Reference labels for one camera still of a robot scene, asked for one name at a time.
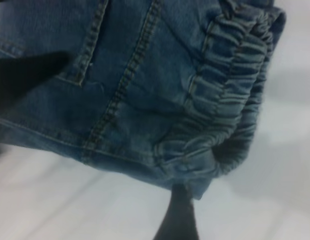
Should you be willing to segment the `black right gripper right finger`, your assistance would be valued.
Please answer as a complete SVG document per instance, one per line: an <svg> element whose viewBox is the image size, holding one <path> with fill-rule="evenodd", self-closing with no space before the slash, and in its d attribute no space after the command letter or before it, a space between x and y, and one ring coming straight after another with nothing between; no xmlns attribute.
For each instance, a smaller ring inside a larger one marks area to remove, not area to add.
<svg viewBox="0 0 310 240"><path fill-rule="evenodd" d="M183 184L172 186L165 217L155 240L199 240L192 194Z"/></svg>

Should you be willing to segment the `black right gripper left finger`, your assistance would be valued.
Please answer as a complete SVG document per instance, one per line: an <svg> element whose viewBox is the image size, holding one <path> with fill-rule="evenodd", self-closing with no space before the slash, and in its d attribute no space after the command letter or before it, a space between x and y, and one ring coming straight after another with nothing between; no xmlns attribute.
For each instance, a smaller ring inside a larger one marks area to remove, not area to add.
<svg viewBox="0 0 310 240"><path fill-rule="evenodd" d="M0 58L0 114L15 105L29 91L58 75L70 62L70 55L58 51L21 58Z"/></svg>

